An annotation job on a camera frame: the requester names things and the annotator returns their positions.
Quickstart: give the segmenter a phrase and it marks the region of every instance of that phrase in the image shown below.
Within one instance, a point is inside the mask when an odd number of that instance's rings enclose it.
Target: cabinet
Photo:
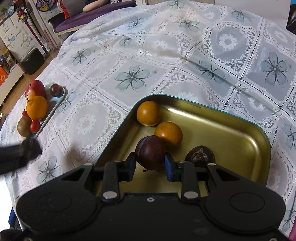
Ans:
[[[35,34],[39,36],[30,19],[29,24]],[[34,48],[38,48],[41,54],[44,54],[44,50],[27,25],[19,20],[17,12],[2,23],[0,26],[0,37],[19,63]]]

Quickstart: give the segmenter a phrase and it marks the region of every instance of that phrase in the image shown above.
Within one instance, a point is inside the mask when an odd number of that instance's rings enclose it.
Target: purple sofa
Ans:
[[[112,4],[109,3],[90,12],[81,12],[68,19],[65,19],[65,15],[62,12],[49,19],[48,23],[52,26],[54,33],[56,33],[59,37],[61,34],[76,31],[82,28],[84,25],[106,13],[112,12],[117,9],[135,6],[136,1],[126,1]]]

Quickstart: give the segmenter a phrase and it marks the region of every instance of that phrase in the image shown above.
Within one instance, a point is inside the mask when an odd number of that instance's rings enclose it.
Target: screw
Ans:
[[[147,198],[147,201],[148,201],[148,202],[154,202],[154,200],[155,200],[155,199],[154,199],[153,197],[148,197],[148,198]]]
[[[198,197],[198,193],[193,191],[185,192],[184,197],[187,199],[194,199]]]
[[[106,199],[113,199],[117,197],[117,193],[113,191],[107,191],[103,193],[103,197]]]

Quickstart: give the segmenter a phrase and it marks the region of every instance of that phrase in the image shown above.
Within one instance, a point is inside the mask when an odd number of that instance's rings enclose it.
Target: orange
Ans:
[[[145,101],[138,107],[137,119],[144,126],[154,126],[160,122],[160,109],[156,102]]]
[[[181,128],[170,121],[162,122],[156,127],[154,135],[160,137],[165,143],[178,145],[183,140]]]
[[[27,101],[26,111],[32,120],[42,120],[47,113],[47,101],[42,96],[33,96]]]

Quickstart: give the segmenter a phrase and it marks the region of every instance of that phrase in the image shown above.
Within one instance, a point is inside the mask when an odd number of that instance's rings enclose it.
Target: gold tray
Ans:
[[[101,154],[97,166],[108,161],[126,160],[130,152],[135,151],[139,140],[154,134],[155,126],[143,126],[136,118],[139,105],[148,100],[159,104],[162,121],[172,121],[182,129],[180,146],[167,150],[175,161],[184,160],[192,148],[204,145],[212,150],[217,164],[266,185],[271,147],[259,126],[231,114],[163,94],[147,96],[132,108]],[[119,184],[121,193],[180,193],[181,183],[168,182],[164,171],[143,170],[137,163],[133,180]],[[202,183],[200,188],[201,195],[206,196]]]

